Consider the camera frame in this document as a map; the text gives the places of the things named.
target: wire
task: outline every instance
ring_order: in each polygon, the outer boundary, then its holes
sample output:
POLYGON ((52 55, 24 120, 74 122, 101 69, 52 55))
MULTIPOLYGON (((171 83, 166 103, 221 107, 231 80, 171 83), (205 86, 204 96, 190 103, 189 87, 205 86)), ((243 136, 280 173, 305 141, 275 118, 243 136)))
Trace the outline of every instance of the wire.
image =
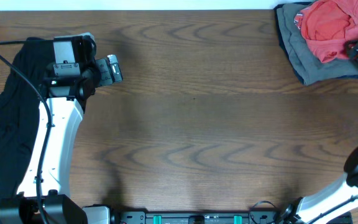
POLYGON ((271 206, 273 206, 274 208, 277 209, 277 207, 276 207, 272 202, 265 201, 265 200, 264 200, 264 201, 259 201, 259 202, 257 202, 254 206, 252 206, 252 207, 249 209, 249 216, 251 217, 251 220, 252 220, 255 224, 258 224, 258 223, 256 223, 256 221, 254 220, 254 216, 251 215, 252 209, 256 208, 258 205, 261 205, 261 204, 263 204, 263 203, 267 203, 267 204, 269 204, 269 205, 271 205, 271 206))
MULTIPOLYGON (((0 45, 9 45, 9 44, 25 44, 28 42, 52 42, 52 40, 19 40, 19 41, 4 41, 4 42, 0 42, 0 45)), ((12 70, 14 70, 27 84, 29 84, 29 86, 31 87, 31 89, 34 90, 35 94, 37 94, 38 98, 40 99, 40 101, 42 102, 42 104, 45 107, 45 110, 47 112, 47 116, 48 116, 48 123, 47 123, 47 132, 45 133, 45 139, 44 139, 44 143, 42 144, 42 149, 41 149, 41 155, 40 155, 40 159, 38 161, 38 168, 37 168, 37 176, 36 176, 36 180, 35 180, 35 187, 37 189, 37 204, 38 204, 38 208, 40 211, 40 215, 42 218, 42 221, 45 224, 49 224, 47 216, 46 216, 46 212, 44 210, 44 207, 42 206, 42 199, 41 199, 41 173, 42 173, 42 165, 44 164, 44 157, 45 157, 45 151, 47 149, 47 143, 48 143, 48 139, 49 139, 49 134, 50 134, 50 128, 51 128, 51 123, 52 123, 52 116, 50 114, 50 110, 48 107, 47 102, 45 101, 45 99, 42 97, 41 93, 38 91, 38 89, 34 86, 34 84, 31 83, 31 81, 13 64, 11 64, 10 62, 8 62, 1 54, 0 54, 0 59, 7 65, 9 66, 12 70)))

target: green connector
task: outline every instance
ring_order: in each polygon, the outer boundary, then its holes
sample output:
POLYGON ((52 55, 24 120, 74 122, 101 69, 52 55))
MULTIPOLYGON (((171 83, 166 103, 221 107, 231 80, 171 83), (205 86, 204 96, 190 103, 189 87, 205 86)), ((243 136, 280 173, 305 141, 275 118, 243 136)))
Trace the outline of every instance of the green connector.
POLYGON ((242 224, 242 216, 235 215, 234 216, 234 224, 242 224))
POLYGON ((162 224, 162 217, 161 215, 155 215, 153 217, 153 224, 162 224))

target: table surface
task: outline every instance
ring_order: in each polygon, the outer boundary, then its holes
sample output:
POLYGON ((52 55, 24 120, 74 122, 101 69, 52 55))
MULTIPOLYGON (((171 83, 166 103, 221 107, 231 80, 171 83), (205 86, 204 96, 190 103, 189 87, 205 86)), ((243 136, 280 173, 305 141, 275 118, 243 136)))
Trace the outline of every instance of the table surface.
MULTIPOLYGON (((0 40, 91 32, 124 81, 98 88, 71 162, 80 206, 247 210, 313 194, 358 145, 358 80, 303 86, 273 11, 0 12, 0 40)), ((1 47, 13 59, 20 46, 1 47)), ((0 61, 0 92, 9 69, 0 61)), ((353 212, 358 223, 358 210, 353 212)))

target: black fabric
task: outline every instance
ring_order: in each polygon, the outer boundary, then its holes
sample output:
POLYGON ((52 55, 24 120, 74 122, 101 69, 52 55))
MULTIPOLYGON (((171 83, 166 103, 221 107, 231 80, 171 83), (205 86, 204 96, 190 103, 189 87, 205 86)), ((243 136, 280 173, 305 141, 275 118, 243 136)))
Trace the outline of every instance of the black fabric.
MULTIPOLYGON (((26 43, 13 65, 38 86, 45 67, 54 60, 51 42, 26 43)), ((11 71, 0 94, 0 200, 16 194, 29 165, 39 123, 38 108, 37 95, 11 71)))
MULTIPOLYGON (((312 2, 293 2, 293 4, 299 4, 299 5, 303 5, 303 6, 308 6, 310 5, 312 2)), ((285 4, 279 4, 276 7, 274 7, 274 14, 275 14, 275 25, 276 25, 276 30, 277 30, 277 34, 278 34, 278 45, 281 47, 281 49, 283 49, 285 56, 287 57, 288 61, 289 61, 289 56, 288 56, 288 52, 285 48, 284 45, 284 41, 283 41, 283 37, 281 35, 281 31, 280 31, 280 26, 278 25, 278 18, 277 18, 277 9, 280 9, 284 6, 285 4)), ((299 73, 293 68, 293 73, 295 74, 295 76, 299 79, 299 81, 304 84, 305 81, 303 80, 302 76, 299 75, 299 73)), ((342 77, 337 77, 338 79, 342 79, 342 78, 358 78, 358 74, 356 75, 344 75, 342 77)))

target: folded clothing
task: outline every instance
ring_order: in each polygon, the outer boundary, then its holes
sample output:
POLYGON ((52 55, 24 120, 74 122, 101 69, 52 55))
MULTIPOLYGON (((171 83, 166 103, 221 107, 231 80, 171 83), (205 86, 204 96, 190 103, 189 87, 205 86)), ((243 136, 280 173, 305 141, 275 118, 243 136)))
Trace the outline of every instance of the folded clothing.
POLYGON ((304 85, 329 78, 358 78, 358 67, 348 60, 321 63, 309 50, 293 18, 307 2, 281 4, 275 8, 278 39, 294 73, 304 85))
POLYGON ((358 0, 319 0, 294 18, 309 49, 327 63, 348 59, 345 43, 358 39, 358 0))

